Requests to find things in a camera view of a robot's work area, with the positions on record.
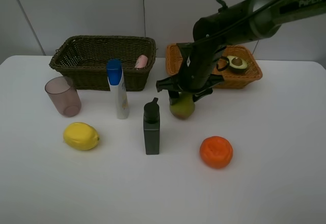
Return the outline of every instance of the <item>green pear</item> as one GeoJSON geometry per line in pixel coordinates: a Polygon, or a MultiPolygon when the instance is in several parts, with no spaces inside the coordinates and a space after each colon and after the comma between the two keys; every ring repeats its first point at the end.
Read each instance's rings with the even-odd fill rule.
{"type": "Polygon", "coordinates": [[[178,101],[170,105],[170,112],[178,119],[185,120],[195,111],[195,103],[193,95],[189,93],[181,93],[178,101]]]}

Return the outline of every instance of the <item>blue cap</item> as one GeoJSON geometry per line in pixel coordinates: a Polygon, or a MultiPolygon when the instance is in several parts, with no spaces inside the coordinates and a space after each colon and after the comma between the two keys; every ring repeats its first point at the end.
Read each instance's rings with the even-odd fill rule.
{"type": "Polygon", "coordinates": [[[109,60],[106,64],[106,73],[111,85],[116,86],[120,83],[122,77],[122,66],[119,59],[109,60]]]}

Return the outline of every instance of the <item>yellow lemon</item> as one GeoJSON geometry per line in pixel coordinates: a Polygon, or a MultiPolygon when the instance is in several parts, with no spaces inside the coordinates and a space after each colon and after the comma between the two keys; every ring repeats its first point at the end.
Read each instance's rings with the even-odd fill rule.
{"type": "Polygon", "coordinates": [[[69,146],[78,150],[89,150],[98,144],[97,131],[83,122],[70,124],[63,132],[63,139],[69,146]]]}

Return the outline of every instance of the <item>pink plastic cup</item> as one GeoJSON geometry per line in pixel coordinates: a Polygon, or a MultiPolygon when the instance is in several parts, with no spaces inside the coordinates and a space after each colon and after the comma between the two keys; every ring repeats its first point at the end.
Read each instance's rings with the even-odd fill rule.
{"type": "Polygon", "coordinates": [[[45,91],[63,116],[72,117],[79,113],[82,103],[69,77],[60,76],[50,80],[45,85],[45,91]]]}

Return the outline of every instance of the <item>pink object in basket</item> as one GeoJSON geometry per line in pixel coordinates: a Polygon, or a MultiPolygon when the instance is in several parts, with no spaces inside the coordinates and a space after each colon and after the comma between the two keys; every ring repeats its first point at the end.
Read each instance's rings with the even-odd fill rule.
{"type": "Polygon", "coordinates": [[[135,64],[136,69],[144,68],[147,65],[148,58],[145,55],[140,55],[135,64]]]}

